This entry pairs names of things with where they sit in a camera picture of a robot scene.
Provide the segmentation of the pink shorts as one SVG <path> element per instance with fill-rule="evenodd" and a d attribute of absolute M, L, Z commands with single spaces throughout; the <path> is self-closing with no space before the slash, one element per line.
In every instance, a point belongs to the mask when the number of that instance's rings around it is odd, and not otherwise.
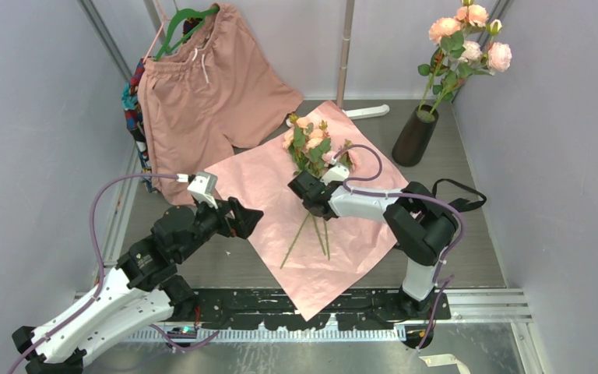
<path fill-rule="evenodd" d="M 258 146 L 303 101 L 274 71 L 235 5 L 220 3 L 169 56 L 147 58 L 138 87 L 153 187 L 191 205 L 170 174 L 203 171 Z"/>

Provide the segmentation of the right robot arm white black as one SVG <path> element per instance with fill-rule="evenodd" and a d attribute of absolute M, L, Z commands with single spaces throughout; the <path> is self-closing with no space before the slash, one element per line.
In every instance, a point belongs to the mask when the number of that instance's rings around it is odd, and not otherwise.
<path fill-rule="evenodd" d="M 365 189 L 350 186 L 347 179 L 327 182 L 302 171 L 288 187 L 316 217 L 387 224 L 408 258 L 401 290 L 414 302 L 424 302 L 433 293 L 446 251 L 462 237 L 456 233 L 463 227 L 462 214 L 418 182 L 404 189 Z"/>

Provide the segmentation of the white clothes rack stand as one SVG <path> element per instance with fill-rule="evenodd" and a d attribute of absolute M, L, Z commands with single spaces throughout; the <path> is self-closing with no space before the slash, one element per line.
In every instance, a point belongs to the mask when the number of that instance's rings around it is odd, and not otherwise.
<path fill-rule="evenodd" d="M 385 116 L 390 112 L 390 107 L 387 104 L 352 110 L 344 109 L 344 95 L 346 90 L 346 78 L 350 56 L 350 41 L 354 23 L 355 3 L 355 0 L 346 0 L 342 43 L 339 57 L 339 73 L 336 85 L 336 106 L 351 120 L 378 118 Z"/>

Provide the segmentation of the colourful patterned garment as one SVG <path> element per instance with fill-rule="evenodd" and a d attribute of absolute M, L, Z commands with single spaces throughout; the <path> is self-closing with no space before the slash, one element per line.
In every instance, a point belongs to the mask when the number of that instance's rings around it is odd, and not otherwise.
<path fill-rule="evenodd" d="M 125 88 L 121 94 L 121 104 L 124 110 L 126 129 L 134 140 L 141 171 L 149 174 L 151 173 L 150 158 L 144 131 L 142 109 L 138 99 L 139 83 L 144 71 L 143 59 L 141 58 L 131 78 L 125 84 Z"/>

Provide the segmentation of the pink clothes hanger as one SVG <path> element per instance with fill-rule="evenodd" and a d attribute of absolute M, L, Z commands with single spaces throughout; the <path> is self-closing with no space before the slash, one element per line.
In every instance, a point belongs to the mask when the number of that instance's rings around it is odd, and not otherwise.
<path fill-rule="evenodd" d="M 162 6 L 160 0 L 144 0 L 143 2 L 146 7 L 149 20 L 153 24 L 153 28 L 156 31 L 147 52 L 142 57 L 142 63 L 145 63 L 155 48 L 158 40 L 165 34 L 165 24 L 171 19 L 165 13 L 164 7 Z"/>

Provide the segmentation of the pink wrapping paper sheet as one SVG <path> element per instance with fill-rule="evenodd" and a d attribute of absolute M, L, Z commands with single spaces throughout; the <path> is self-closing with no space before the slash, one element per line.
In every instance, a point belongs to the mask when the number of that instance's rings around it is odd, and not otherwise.
<path fill-rule="evenodd" d="M 385 222 L 324 221 L 288 188 L 297 170 L 277 136 L 207 168 L 216 191 L 264 215 L 248 240 L 306 320 L 368 273 L 395 245 Z"/>

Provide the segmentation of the peach rose stem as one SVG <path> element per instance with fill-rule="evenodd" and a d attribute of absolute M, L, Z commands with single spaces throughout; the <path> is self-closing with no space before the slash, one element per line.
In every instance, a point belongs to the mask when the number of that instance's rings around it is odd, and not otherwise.
<path fill-rule="evenodd" d="M 290 129 L 283 135 L 282 147 L 288 152 L 296 166 L 297 170 L 294 172 L 294 175 L 297 176 L 301 172 L 306 171 L 316 178 L 322 177 L 327 168 L 324 156 L 332 149 L 328 123 L 322 120 L 315 125 L 308 117 L 299 117 L 296 113 L 292 112 L 287 116 L 286 124 Z M 331 260 L 326 220 L 322 219 L 322 227 L 320 228 L 318 226 L 318 218 L 307 213 L 283 258 L 280 268 L 283 268 L 289 259 L 309 217 L 311 217 L 314 225 L 323 255 L 328 260 Z"/>

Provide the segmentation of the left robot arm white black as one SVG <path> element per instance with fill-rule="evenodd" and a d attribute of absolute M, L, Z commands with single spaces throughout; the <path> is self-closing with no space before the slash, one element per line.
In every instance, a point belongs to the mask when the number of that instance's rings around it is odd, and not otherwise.
<path fill-rule="evenodd" d="M 43 326 L 22 326 L 12 334 L 26 372 L 81 373 L 129 334 L 191 315 L 197 296 L 178 275 L 178 265 L 214 235 L 248 238 L 263 215 L 234 197 L 195 210 L 171 207 L 92 291 Z"/>

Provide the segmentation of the orange pink rose stem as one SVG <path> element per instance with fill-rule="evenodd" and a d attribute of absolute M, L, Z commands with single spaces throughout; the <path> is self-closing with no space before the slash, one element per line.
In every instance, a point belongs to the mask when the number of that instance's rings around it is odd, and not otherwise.
<path fill-rule="evenodd" d="M 491 76 L 487 52 L 472 34 L 480 34 L 488 27 L 487 10 L 473 1 L 463 1 L 453 17 L 436 20 L 428 37 L 436 50 L 428 63 L 417 67 L 427 77 L 424 95 L 418 106 L 427 104 L 434 109 L 443 101 L 451 101 L 456 91 L 473 76 Z"/>

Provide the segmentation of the black cylindrical vase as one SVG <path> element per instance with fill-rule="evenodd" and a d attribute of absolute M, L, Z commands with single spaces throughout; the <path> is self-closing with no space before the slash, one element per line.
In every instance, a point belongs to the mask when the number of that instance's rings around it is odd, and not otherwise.
<path fill-rule="evenodd" d="M 438 123 L 439 114 L 432 106 L 416 107 L 392 148 L 393 160 L 404 167 L 420 163 Z"/>

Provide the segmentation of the green clothes hanger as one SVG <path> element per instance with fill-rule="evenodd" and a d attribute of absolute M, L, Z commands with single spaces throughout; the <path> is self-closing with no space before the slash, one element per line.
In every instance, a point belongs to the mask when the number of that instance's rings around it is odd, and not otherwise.
<path fill-rule="evenodd" d="M 220 11 L 218 5 L 212 5 L 207 10 L 197 11 L 195 9 L 185 8 L 178 10 L 173 18 L 169 21 L 166 30 L 166 37 L 160 47 L 160 50 L 154 55 L 153 60 L 159 61 L 165 55 L 169 55 L 186 42 L 194 32 L 198 30 L 206 21 L 207 16 L 215 15 Z M 199 22 L 190 29 L 189 32 L 183 33 L 182 36 L 173 42 L 175 31 L 180 28 L 184 31 L 185 22 L 188 19 L 198 20 Z"/>

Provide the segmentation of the pink artificial rose stem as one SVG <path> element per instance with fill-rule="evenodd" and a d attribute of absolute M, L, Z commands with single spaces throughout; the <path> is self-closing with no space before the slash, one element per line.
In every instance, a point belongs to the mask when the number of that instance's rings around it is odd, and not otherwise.
<path fill-rule="evenodd" d="M 508 44 L 497 42 L 502 23 L 468 6 L 458 15 L 436 20 L 428 37 L 436 50 L 427 64 L 427 88 L 435 96 L 431 114 L 443 101 L 450 101 L 456 91 L 473 76 L 493 76 L 506 71 L 512 60 Z"/>

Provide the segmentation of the aluminium rail frame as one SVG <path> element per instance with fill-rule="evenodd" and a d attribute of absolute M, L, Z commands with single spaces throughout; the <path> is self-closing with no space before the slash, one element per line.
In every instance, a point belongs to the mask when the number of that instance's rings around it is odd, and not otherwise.
<path fill-rule="evenodd" d="M 400 341 L 423 350 L 440 324 L 507 323 L 526 372 L 540 360 L 529 331 L 532 320 L 517 289 L 436 289 L 413 302 L 394 288 L 351 288 L 316 315 L 304 318 L 276 288 L 196 288 L 172 304 L 163 291 L 128 303 L 88 330 L 78 343 L 83 362 L 131 337 L 163 340 L 173 349 L 209 342 Z"/>

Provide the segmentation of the black ribbon gold lettering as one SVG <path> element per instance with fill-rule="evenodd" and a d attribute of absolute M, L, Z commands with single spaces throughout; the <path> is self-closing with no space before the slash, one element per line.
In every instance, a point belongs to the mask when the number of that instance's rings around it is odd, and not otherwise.
<path fill-rule="evenodd" d="M 450 184 L 462 193 L 450 202 L 440 200 L 438 187 L 442 184 Z M 441 256 L 451 252 L 462 240 L 468 228 L 464 214 L 479 210 L 487 202 L 482 192 L 450 178 L 438 179 L 431 189 L 419 182 L 411 182 L 402 189 L 402 194 L 407 193 L 431 199 L 426 201 L 402 196 L 399 203 L 409 203 L 410 212 L 417 214 L 416 220 L 427 232 L 427 243 L 434 242 L 435 250 L 440 249 Z"/>

